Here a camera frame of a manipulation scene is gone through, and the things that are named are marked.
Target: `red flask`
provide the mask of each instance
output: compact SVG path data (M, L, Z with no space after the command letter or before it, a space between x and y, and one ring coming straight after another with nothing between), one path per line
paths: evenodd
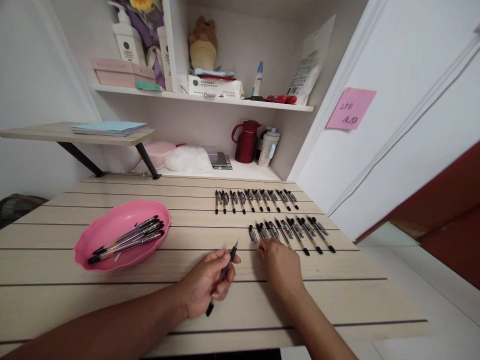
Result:
M231 132L231 139L236 144L235 160L239 163L250 164L254 160L255 149L259 138L257 136L257 129L262 126L254 120L245 120L242 124L237 125ZM235 131L239 127L243 127L238 141L234 139Z

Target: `pink bowl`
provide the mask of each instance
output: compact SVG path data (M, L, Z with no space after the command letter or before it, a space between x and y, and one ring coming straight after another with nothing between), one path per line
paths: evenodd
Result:
M98 248L113 243L115 239L132 230L135 224L158 215L163 221L162 230L165 232L158 240L136 246L123 251L115 262L116 256L104 261L88 264L88 259ZM161 202L152 200L138 200L114 207L102 216L96 218L82 233L75 244L75 261L85 270L112 271L126 268L145 260L167 236L170 226L170 212Z

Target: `flower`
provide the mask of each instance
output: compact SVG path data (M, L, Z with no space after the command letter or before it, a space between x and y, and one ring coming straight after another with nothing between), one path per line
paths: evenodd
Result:
M141 13L148 13L154 6L154 0L130 0L132 8Z

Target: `table surface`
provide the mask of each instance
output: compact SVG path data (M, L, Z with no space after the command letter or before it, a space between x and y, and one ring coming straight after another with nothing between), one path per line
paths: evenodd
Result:
M248 211L215 215L216 189L287 189L300 210ZM82 231L111 208L134 200L162 202L171 226L157 251L131 268L87 272L74 262ZM231 248L239 239L242 262L228 297L210 317L182 323L151 352L152 356L214 353L300 345L285 310L265 280L248 226L255 221L309 214L327 228L323 255L304 241L305 286L348 339L423 336L428 322L391 286L356 246L293 182L137 175L90 177L0 231L0 356L29 339L88 312L168 286L181 279L205 254Z
M85 124L80 122L55 122L43 125L12 128L0 130L0 137L77 144L134 146L140 144L155 132L155 129L147 127L132 135L124 137L75 134L70 128L72 125Z

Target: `forearm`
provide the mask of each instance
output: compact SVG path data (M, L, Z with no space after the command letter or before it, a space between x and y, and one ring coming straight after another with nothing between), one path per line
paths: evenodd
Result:
M357 359L305 288L280 298L313 360Z
M186 319L172 285L72 320L6 359L138 359Z

